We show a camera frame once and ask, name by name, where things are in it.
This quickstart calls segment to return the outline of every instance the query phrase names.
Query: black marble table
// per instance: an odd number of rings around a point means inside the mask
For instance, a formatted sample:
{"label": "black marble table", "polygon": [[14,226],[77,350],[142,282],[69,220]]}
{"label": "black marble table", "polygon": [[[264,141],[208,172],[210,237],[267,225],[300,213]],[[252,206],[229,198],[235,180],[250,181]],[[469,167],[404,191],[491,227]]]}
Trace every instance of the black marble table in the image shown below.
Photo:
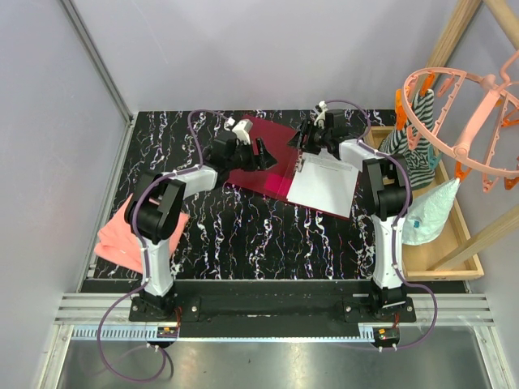
{"label": "black marble table", "polygon": [[[310,111],[227,111],[297,128]],[[119,178],[112,215],[135,189],[146,169],[171,171],[196,164],[188,112],[141,112],[137,117]],[[374,126],[391,126],[392,110],[370,110]],[[354,126],[365,122],[356,110],[346,110]],[[203,146],[222,129],[210,113],[194,115]],[[189,222],[174,253],[171,271],[177,279],[363,279],[375,261],[374,231],[357,189],[348,220],[325,215],[266,196],[225,185],[188,199],[183,211]],[[99,258],[95,279],[134,279],[139,275]]]}

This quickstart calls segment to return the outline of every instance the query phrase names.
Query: wooden pole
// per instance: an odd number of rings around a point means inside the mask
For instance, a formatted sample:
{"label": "wooden pole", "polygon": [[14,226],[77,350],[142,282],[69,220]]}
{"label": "wooden pole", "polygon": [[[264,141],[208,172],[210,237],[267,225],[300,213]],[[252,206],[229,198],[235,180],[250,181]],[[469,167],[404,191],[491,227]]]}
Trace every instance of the wooden pole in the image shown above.
{"label": "wooden pole", "polygon": [[512,42],[513,47],[519,50],[519,19],[513,13],[505,0],[484,0],[501,29]]}
{"label": "wooden pole", "polygon": [[[447,64],[448,59],[453,54],[461,35],[467,29],[470,21],[474,17],[476,10],[481,5],[481,0],[459,0],[456,8],[454,8],[444,31],[439,40],[436,42],[435,48],[427,61],[426,67],[443,67]],[[422,87],[427,75],[420,75],[416,83],[412,98],[414,99],[416,93]]]}
{"label": "wooden pole", "polygon": [[448,270],[463,263],[472,255],[486,249],[502,237],[519,228],[519,205],[490,223],[467,242],[457,247],[427,270]]}

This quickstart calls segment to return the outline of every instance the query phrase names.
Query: reflective floor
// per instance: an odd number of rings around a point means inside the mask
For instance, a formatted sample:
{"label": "reflective floor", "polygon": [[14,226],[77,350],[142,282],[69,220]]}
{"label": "reflective floor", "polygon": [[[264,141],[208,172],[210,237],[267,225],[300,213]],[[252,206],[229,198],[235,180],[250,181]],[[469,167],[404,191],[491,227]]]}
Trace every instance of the reflective floor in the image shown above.
{"label": "reflective floor", "polygon": [[[403,328],[401,344],[421,331]],[[138,345],[104,342],[109,361]],[[357,347],[368,347],[359,344]],[[167,349],[174,363],[154,383],[133,384],[102,369],[92,341],[72,341],[60,388],[491,388],[474,334],[469,328],[439,327],[426,343],[396,353],[353,351],[339,344],[183,343]],[[153,375],[161,357],[141,349],[114,363],[134,378]]]}

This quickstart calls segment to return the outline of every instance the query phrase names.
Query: paper sheet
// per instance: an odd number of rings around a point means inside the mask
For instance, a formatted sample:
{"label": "paper sheet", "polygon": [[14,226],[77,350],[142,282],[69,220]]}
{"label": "paper sheet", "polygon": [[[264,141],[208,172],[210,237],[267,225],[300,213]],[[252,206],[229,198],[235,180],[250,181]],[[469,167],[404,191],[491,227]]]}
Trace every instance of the paper sheet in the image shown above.
{"label": "paper sheet", "polygon": [[302,168],[294,176],[287,199],[305,207],[350,217],[358,170],[326,151],[318,156],[304,152],[302,159]]}

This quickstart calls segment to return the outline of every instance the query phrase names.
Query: white wall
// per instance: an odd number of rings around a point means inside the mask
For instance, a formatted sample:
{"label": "white wall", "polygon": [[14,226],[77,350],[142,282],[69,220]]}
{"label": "white wall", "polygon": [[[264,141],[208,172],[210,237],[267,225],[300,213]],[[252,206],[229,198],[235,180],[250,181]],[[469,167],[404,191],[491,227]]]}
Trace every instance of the white wall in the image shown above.
{"label": "white wall", "polygon": [[75,0],[130,109],[394,107],[456,0]]}
{"label": "white wall", "polygon": [[0,377],[33,387],[124,125],[56,0],[0,12]]}
{"label": "white wall", "polygon": [[[519,2],[508,2],[519,15]],[[476,74],[498,74],[503,62],[508,59],[515,49],[501,32],[490,11],[482,7],[461,41],[456,53],[449,62],[450,67],[465,69]],[[519,79],[519,64],[510,70],[513,79]],[[519,88],[511,89],[519,96]],[[455,100],[453,111],[449,114],[449,124],[444,126],[450,134],[445,135],[451,142],[455,141],[459,130],[463,128],[471,112],[474,111],[482,94],[476,88],[465,91],[463,96]],[[491,126],[484,127],[471,152],[481,157],[486,151],[491,134]],[[519,156],[519,129],[517,126],[502,131],[498,143],[495,166],[514,168]],[[453,173],[454,163],[446,160],[449,173]],[[478,232],[489,222],[505,213],[519,203],[519,186],[513,190],[505,190],[503,182],[489,194],[481,189],[481,174],[472,173],[461,184],[458,193],[461,210],[472,234]],[[473,282],[475,292],[486,293],[494,314],[500,338],[508,363],[513,369],[515,380],[519,383],[519,337],[517,336],[517,295],[519,294],[519,231],[511,233],[506,238],[480,254],[485,276]]]}

